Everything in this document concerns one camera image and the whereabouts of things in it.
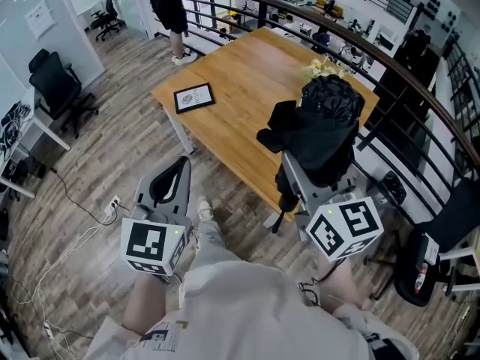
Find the black high-back office chair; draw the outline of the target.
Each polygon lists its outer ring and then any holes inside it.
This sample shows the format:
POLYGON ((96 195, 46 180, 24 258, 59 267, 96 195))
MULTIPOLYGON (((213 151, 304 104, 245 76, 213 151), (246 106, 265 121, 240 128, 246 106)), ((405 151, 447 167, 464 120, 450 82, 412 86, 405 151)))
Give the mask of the black high-back office chair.
POLYGON ((65 117, 61 131, 73 126, 75 138, 80 137, 80 119, 85 113, 97 115, 99 109, 92 105, 95 96, 85 93, 83 85, 71 64, 63 64, 57 52, 41 49, 29 62, 29 82, 39 94, 34 107, 53 121, 65 117))

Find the person's white shirt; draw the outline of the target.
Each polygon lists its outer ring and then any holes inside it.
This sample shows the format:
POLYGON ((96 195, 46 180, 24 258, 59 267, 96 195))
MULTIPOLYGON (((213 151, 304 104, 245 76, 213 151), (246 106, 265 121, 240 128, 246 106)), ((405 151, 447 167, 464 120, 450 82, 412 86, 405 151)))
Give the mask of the person's white shirt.
POLYGON ((313 306, 281 270, 239 260, 189 271, 181 307, 145 334, 105 319, 85 360, 419 360, 419 352, 371 313, 313 306))

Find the black mesh office chair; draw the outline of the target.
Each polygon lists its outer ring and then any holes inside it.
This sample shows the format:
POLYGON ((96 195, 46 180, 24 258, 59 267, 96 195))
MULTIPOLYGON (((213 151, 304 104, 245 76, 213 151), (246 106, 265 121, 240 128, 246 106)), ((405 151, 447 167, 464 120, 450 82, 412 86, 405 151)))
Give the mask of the black mesh office chair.
POLYGON ((106 0, 105 10, 96 11, 92 15, 94 21, 91 23, 91 29, 99 29, 100 32, 96 35, 95 40, 105 41, 107 33, 119 33, 120 29, 125 26, 125 22, 119 19, 119 14, 114 7, 113 0, 106 0))

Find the wooden table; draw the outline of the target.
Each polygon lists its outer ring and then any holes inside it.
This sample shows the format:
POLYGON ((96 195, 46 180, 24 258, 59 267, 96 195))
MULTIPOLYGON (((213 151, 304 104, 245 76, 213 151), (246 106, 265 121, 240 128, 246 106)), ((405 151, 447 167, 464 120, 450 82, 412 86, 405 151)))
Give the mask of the wooden table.
POLYGON ((298 100, 308 82, 302 68, 321 59, 311 49, 268 28, 231 41, 181 69, 152 95, 165 109, 184 149, 190 131, 263 201, 278 211, 275 175, 281 157, 257 141, 275 104, 298 100), (208 83, 215 103, 178 114, 174 94, 208 83))

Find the person's left forearm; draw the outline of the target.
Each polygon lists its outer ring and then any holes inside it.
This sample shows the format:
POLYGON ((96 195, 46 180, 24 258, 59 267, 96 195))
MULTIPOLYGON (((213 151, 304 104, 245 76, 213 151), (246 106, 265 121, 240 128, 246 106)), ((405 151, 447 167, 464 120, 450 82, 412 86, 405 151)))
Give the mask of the person's left forearm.
POLYGON ((130 293, 121 326, 144 335, 166 316, 167 285, 152 274, 139 273, 130 293))

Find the person's white shoe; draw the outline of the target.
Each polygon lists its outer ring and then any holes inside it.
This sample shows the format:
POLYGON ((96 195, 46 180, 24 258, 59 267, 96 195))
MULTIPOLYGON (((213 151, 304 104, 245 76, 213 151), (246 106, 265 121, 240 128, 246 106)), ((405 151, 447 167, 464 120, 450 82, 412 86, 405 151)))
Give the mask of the person's white shoe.
POLYGON ((200 222, 212 221, 214 219, 211 201, 206 196, 201 196, 198 199, 197 214, 200 222))

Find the black office chair white frame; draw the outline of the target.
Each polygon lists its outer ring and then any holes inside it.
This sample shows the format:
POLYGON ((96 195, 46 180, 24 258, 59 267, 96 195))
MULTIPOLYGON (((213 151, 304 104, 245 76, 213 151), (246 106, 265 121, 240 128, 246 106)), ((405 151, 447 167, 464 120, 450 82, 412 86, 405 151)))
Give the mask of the black office chair white frame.
POLYGON ((450 261, 435 259, 430 264, 425 259, 427 238, 439 245, 445 254, 480 226, 480 179, 464 178, 453 189, 441 212, 432 220, 422 222, 409 233, 406 242, 396 253, 393 271, 394 288, 397 294, 412 305, 424 307, 428 304, 437 283, 472 285, 475 278, 461 274, 450 261), (415 282, 422 263, 428 263, 423 287, 415 294, 415 282))

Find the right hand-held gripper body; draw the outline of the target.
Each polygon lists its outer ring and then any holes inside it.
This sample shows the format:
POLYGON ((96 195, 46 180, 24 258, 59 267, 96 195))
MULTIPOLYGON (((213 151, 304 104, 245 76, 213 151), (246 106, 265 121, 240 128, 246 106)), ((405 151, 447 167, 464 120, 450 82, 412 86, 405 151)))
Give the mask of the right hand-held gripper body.
POLYGON ((301 240, 329 261, 357 254, 383 233, 373 199, 354 184, 330 187, 308 185, 298 190, 301 240))

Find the dark metal railing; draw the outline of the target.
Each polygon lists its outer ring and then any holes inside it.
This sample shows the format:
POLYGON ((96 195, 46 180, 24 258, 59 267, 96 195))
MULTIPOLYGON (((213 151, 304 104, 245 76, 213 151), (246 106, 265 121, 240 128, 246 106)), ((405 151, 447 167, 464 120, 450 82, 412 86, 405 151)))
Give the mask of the dark metal railing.
POLYGON ((436 99, 434 84, 319 9, 284 0, 183 2, 190 33, 215 47, 266 27, 310 47, 315 59, 341 68, 353 87, 366 89, 355 164, 375 179, 387 172, 400 179, 406 190, 400 212, 409 221, 433 219, 462 179, 480 174, 480 154, 436 99))

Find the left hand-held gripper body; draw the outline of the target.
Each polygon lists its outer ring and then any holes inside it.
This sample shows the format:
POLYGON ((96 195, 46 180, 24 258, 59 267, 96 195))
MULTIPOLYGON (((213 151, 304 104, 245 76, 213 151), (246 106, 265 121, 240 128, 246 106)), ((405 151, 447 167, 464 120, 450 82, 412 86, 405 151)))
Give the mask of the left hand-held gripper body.
POLYGON ((137 204, 122 219, 120 257, 136 272, 172 276, 192 229, 189 217, 137 204))

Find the white desk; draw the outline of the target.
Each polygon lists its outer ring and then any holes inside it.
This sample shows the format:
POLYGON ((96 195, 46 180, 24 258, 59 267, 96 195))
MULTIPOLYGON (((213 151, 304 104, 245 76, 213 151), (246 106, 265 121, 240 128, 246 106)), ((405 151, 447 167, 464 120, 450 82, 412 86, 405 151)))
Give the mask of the white desk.
POLYGON ((25 120, 21 123, 19 128, 20 135, 17 141, 10 148, 10 152, 5 154, 0 152, 0 184, 7 186, 10 189, 17 191, 23 196, 29 197, 31 199, 35 198, 35 194, 30 190, 26 190, 24 187, 19 186, 18 184, 13 183, 11 180, 8 180, 2 176, 5 171, 8 162, 11 159, 12 154, 19 149, 22 138, 26 135, 31 126, 36 126, 40 129, 43 134, 46 134, 50 139, 54 140, 58 145, 60 145, 65 151, 70 151, 71 146, 68 145, 56 132, 54 132, 48 124, 41 120, 41 118, 35 113, 35 99, 39 98, 35 89, 33 87, 29 88, 23 98, 21 103, 28 105, 30 107, 29 114, 25 117, 25 120))

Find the white power strip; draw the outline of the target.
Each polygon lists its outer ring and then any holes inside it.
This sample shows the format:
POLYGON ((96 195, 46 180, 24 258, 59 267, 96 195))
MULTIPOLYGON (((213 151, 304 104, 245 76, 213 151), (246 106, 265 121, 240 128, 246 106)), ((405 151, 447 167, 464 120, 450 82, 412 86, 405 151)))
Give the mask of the white power strip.
POLYGON ((106 205, 103 212, 107 219, 115 217, 118 213, 118 208, 121 205, 121 198, 115 195, 106 205))

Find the person's right forearm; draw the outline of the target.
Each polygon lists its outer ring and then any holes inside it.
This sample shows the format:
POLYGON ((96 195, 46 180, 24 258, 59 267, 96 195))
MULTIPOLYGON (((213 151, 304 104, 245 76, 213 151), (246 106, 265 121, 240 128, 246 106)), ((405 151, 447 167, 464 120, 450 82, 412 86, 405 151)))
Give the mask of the person's right forearm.
POLYGON ((323 310, 333 314, 342 305, 363 309, 365 295, 357 287, 349 259, 343 261, 333 273, 319 285, 319 303, 323 310))

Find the white paper sheet on wall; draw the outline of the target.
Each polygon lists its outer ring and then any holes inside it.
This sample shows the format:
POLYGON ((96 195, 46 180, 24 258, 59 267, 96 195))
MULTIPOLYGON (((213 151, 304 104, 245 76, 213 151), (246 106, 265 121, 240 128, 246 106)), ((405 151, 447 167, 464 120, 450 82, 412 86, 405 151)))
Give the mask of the white paper sheet on wall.
POLYGON ((41 0, 33 9, 26 13, 25 21, 36 40, 39 40, 56 25, 46 0, 41 0))

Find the red bottle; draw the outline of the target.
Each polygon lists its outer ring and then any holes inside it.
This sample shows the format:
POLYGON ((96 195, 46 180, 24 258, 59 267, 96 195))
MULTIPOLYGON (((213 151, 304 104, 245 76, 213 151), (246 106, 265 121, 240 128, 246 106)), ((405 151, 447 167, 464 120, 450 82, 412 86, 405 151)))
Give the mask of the red bottle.
POLYGON ((422 289, 425 283, 427 272, 428 272, 428 263, 423 262, 421 269, 419 270, 417 278, 415 280, 415 289, 414 289, 415 294, 420 293, 420 290, 422 289))

